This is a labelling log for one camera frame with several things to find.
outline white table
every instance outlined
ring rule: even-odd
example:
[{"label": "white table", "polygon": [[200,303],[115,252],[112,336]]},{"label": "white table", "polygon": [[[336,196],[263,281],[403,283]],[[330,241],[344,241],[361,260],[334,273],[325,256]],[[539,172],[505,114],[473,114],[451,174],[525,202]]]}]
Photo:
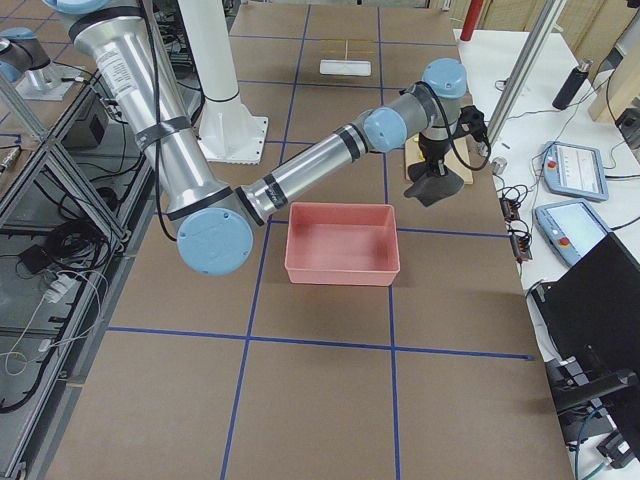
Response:
[{"label": "white table", "polygon": [[[498,80],[506,79],[518,57],[520,49],[527,38],[526,32],[498,32],[476,31],[470,42],[458,40],[458,48],[462,63],[467,68],[469,90],[473,95],[475,105],[490,118],[501,92],[495,87]],[[540,58],[533,67],[525,87],[518,99],[511,116],[524,112],[552,109],[551,102],[558,93],[570,70],[577,65],[577,61],[569,50],[560,34],[554,33],[548,39]],[[574,102],[592,92],[588,82],[582,86]],[[618,129],[611,124],[595,123],[588,113],[589,105],[595,99],[592,94],[577,107],[570,107],[563,112],[539,113],[526,115],[518,119],[508,120],[502,130],[493,155],[502,156],[508,160],[508,165],[502,178],[507,186],[515,184],[533,185],[535,177],[532,169],[532,157],[542,152],[548,141],[558,140],[567,143],[585,145],[600,149],[605,166],[612,165],[611,148],[622,141]],[[574,115],[564,133],[558,137],[567,120]],[[620,145],[614,150],[617,167],[606,170],[608,175],[640,174],[638,161],[627,148]],[[540,166],[540,158],[535,161],[535,167]],[[501,182],[496,179],[496,186]],[[624,224],[640,215],[640,180],[608,182],[609,200],[603,203],[592,203],[592,206],[610,226]],[[551,246],[543,241],[540,231],[533,227],[532,210],[535,206],[561,202],[567,197],[553,194],[540,182],[535,193],[528,195],[520,208],[520,216],[533,228],[533,244],[531,251],[533,260],[523,265],[522,286],[528,289],[539,280],[554,281],[559,279],[567,267],[551,250]],[[640,258],[640,222],[616,232],[626,247],[636,257]],[[545,360],[558,354],[548,339],[544,322],[529,300],[529,310],[538,335],[538,343]],[[596,451],[595,445],[600,443],[603,436],[591,438],[580,450],[580,476],[586,476],[601,461],[602,456]],[[640,478],[640,462],[633,460],[626,468],[614,470],[607,467],[600,472],[598,479],[606,480],[637,480]]]}]

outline pink bin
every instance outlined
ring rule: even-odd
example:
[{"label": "pink bin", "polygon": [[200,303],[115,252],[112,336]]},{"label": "pink bin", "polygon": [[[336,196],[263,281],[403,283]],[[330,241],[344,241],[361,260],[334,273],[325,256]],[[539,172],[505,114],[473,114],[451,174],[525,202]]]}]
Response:
[{"label": "pink bin", "polygon": [[284,265],[292,283],[391,285],[400,271],[393,207],[292,203]]}]

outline black bottle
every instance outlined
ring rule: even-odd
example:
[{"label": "black bottle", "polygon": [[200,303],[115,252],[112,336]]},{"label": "black bottle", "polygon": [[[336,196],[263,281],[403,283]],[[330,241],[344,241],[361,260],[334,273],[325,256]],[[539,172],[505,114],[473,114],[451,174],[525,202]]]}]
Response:
[{"label": "black bottle", "polygon": [[584,60],[579,66],[571,70],[564,85],[562,85],[558,95],[556,95],[556,98],[553,100],[553,108],[564,110],[569,106],[573,97],[576,96],[576,93],[589,75],[589,69],[592,64],[593,62],[591,60]]}]

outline blue joint cap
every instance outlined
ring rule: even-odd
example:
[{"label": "blue joint cap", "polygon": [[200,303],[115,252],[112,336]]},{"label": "blue joint cap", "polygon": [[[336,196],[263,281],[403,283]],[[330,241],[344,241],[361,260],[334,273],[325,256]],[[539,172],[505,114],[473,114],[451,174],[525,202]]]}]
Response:
[{"label": "blue joint cap", "polygon": [[431,62],[422,75],[440,98],[462,98],[467,93],[467,70],[453,58],[439,58]]},{"label": "blue joint cap", "polygon": [[37,38],[36,34],[27,27],[7,28],[0,32],[0,37],[4,37],[7,40],[34,40]]},{"label": "blue joint cap", "polygon": [[378,152],[387,153],[401,147],[407,140],[407,124],[402,116],[389,107],[371,112],[364,121],[364,133]]},{"label": "blue joint cap", "polygon": [[22,72],[10,63],[0,61],[0,74],[7,79],[9,83],[13,83],[22,76]]},{"label": "blue joint cap", "polygon": [[178,251],[189,267],[205,275],[226,275],[251,253],[253,232],[241,215],[226,208],[192,213],[178,229]]},{"label": "blue joint cap", "polygon": [[61,13],[84,15],[100,10],[109,0],[42,0],[51,8]]}]

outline black monitor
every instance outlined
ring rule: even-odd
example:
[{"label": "black monitor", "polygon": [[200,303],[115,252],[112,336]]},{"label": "black monitor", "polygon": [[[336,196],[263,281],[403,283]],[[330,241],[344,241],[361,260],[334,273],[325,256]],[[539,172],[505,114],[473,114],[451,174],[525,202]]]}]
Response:
[{"label": "black monitor", "polygon": [[[590,380],[621,369],[640,375],[640,265],[608,234],[544,294],[541,313],[563,358]],[[602,398],[640,458],[640,387]]]}]

